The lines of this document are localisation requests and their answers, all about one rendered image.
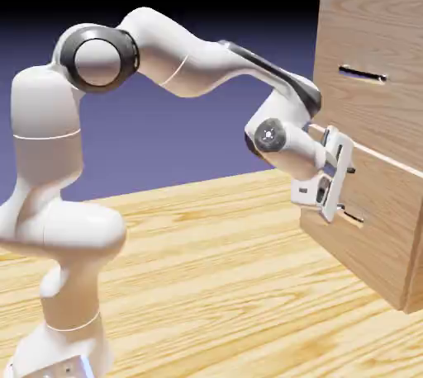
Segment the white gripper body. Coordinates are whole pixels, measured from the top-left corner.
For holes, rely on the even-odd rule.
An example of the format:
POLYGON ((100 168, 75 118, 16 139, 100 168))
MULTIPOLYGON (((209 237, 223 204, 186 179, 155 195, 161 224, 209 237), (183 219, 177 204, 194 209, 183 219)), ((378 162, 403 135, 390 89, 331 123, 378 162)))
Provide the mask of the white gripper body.
POLYGON ((337 164, 335 172, 330 178, 326 198, 322 203, 321 215, 327 222, 331 222, 338 210, 337 206, 347 170, 351 167, 354 142, 333 125, 328 126, 327 130, 326 150, 335 157, 337 164))

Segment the wood drawer front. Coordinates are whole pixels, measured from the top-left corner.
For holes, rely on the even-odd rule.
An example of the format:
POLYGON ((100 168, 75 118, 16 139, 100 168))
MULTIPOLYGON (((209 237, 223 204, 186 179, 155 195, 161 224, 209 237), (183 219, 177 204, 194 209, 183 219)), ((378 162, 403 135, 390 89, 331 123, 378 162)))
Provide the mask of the wood drawer front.
POLYGON ((340 200, 362 227, 303 210, 301 227, 394 308, 423 309, 423 139, 353 135, 340 200))
POLYGON ((313 80, 319 125, 388 138, 423 139, 423 0, 321 0, 313 80), (387 75, 373 83, 338 67, 387 75))

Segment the light wood cabinet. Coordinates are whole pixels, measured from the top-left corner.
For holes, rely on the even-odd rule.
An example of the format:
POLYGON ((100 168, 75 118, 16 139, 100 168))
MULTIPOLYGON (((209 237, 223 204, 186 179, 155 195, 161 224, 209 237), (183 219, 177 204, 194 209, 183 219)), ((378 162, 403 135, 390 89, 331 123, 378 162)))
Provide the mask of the light wood cabinet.
POLYGON ((313 72, 356 143, 344 210, 301 226, 394 308, 423 309, 423 0, 321 0, 313 72))

